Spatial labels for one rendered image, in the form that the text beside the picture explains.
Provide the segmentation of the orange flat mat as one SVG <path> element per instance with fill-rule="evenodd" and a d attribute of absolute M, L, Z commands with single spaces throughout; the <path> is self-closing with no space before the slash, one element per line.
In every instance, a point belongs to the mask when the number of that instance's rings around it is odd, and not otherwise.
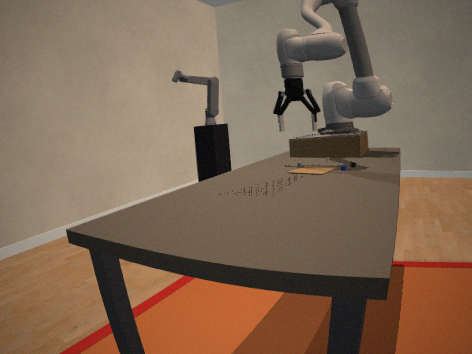
<path fill-rule="evenodd" d="M 314 167 L 314 166 L 305 166 L 305 167 L 302 167 L 302 168 L 299 168 L 299 169 L 296 169 L 296 170 L 293 170 L 293 171 L 289 171 L 287 173 L 291 173 L 291 174 L 310 174 L 310 175 L 323 175 L 323 174 L 326 174 L 328 172 L 331 172 L 333 170 L 336 170 L 338 169 L 337 167 L 330 167 L 330 168 L 327 168 L 327 167 Z M 317 174 L 311 174 L 311 173 L 317 173 Z M 321 174 L 323 173 L 323 174 Z"/>

